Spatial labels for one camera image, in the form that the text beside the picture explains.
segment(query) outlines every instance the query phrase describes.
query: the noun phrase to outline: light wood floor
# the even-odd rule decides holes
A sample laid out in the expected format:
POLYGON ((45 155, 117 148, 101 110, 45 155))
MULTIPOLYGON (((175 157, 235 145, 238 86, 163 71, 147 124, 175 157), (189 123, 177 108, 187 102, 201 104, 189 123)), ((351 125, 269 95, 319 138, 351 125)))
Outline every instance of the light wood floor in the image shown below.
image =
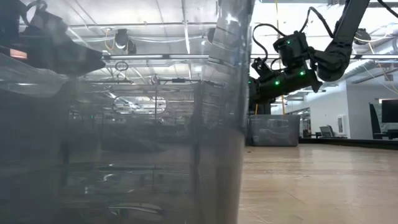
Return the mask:
POLYGON ((239 224, 396 224, 398 151, 247 147, 239 224))

